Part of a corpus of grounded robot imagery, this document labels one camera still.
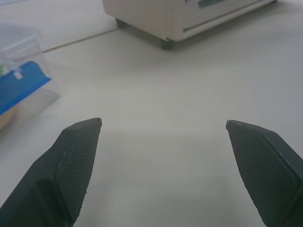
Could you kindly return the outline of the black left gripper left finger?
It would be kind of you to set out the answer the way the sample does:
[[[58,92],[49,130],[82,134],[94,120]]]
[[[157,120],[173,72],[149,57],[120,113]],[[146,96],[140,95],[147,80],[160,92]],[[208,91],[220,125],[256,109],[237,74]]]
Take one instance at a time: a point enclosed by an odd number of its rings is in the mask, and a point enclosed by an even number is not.
[[[101,118],[65,128],[0,208],[2,227],[72,227],[91,179]]]

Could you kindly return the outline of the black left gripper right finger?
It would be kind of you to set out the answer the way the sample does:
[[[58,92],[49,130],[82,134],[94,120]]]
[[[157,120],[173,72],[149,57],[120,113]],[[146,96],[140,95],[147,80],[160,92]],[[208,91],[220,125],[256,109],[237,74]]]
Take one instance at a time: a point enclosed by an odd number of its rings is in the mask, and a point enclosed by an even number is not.
[[[274,131],[235,120],[226,129],[244,185],[267,227],[303,225],[303,160]]]

